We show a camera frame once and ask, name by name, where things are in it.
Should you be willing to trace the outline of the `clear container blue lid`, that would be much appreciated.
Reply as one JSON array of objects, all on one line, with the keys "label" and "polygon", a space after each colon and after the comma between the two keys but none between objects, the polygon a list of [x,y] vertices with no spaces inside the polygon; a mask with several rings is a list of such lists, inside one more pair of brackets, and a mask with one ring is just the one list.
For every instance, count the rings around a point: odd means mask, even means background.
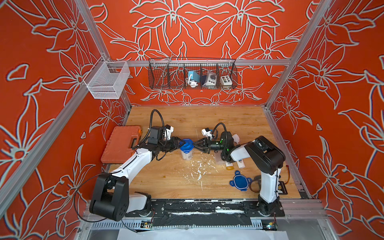
[{"label": "clear container blue lid", "polygon": [[222,153],[221,151],[214,152],[214,160],[215,160],[216,165],[224,165],[225,164],[225,161],[223,161],[221,158],[221,153]]},{"label": "clear container blue lid", "polygon": [[180,150],[183,160],[191,160],[193,158],[194,142],[191,139],[183,139],[184,144],[181,145]]}]

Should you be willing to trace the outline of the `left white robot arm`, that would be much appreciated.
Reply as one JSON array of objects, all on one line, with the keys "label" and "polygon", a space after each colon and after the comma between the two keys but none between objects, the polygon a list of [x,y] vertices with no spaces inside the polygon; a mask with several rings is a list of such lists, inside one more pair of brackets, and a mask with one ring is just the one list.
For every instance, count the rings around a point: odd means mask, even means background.
[{"label": "left white robot arm", "polygon": [[130,195],[133,179],[160,152],[173,152],[185,144],[186,141],[178,137],[140,144],[136,153],[119,168],[97,177],[90,213],[118,222],[126,213],[144,210],[150,196],[144,193]]}]

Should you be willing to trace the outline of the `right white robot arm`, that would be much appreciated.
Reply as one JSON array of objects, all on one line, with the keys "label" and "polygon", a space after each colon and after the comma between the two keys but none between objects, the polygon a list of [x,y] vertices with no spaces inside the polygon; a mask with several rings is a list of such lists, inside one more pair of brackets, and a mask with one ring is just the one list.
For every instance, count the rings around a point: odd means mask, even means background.
[{"label": "right white robot arm", "polygon": [[222,132],[219,140],[203,138],[193,143],[194,148],[209,154],[220,151],[224,162],[233,163],[251,158],[261,171],[261,188],[258,196],[258,211],[269,216],[279,207],[278,183],[286,160],[285,154],[264,136],[243,145],[235,145],[230,132]]}]

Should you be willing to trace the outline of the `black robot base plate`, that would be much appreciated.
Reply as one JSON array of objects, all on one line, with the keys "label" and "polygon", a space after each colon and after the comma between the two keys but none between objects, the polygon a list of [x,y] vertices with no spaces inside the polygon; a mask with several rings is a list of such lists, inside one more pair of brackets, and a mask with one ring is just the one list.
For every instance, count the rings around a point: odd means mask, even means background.
[{"label": "black robot base plate", "polygon": [[247,217],[262,217],[257,199],[153,199],[150,212],[126,213],[126,217],[164,217],[166,214],[243,214]]}]

